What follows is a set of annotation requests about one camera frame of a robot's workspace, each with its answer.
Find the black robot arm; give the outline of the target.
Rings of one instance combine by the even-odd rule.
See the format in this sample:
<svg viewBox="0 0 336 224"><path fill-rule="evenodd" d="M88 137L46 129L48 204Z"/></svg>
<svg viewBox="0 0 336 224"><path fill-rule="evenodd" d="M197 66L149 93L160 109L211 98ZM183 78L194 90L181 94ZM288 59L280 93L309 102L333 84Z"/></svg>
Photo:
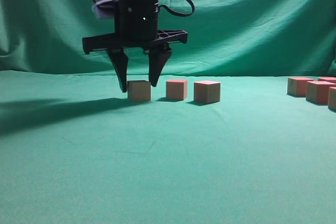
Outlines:
<svg viewBox="0 0 336 224"><path fill-rule="evenodd" d="M192 8L192 0L186 0ZM184 30L160 30L158 15L161 8L175 16L187 17L187 13L179 13L159 0L101 0L92 7L98 18L112 18L114 32L106 35L85 37L82 48L85 54L104 50L107 52L117 74L120 89L127 92L128 57L126 48L141 48L149 57L149 82L157 85L163 67L169 60L171 43L187 43L188 33Z"/></svg>

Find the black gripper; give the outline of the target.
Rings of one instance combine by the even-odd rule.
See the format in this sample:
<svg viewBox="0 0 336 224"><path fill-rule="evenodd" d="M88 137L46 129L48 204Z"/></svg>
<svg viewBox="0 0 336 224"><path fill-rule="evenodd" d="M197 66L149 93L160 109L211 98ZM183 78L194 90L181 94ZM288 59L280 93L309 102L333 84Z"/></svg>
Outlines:
<svg viewBox="0 0 336 224"><path fill-rule="evenodd" d="M184 30L159 30L158 7L153 10L148 7L122 8L117 3L114 17L114 32L105 35L85 37L82 48L86 55L106 50L117 74L119 86L123 93L127 92L128 57L124 48L142 48L149 50L149 82L157 86L161 72L172 55L170 43L187 43L188 33Z"/></svg>

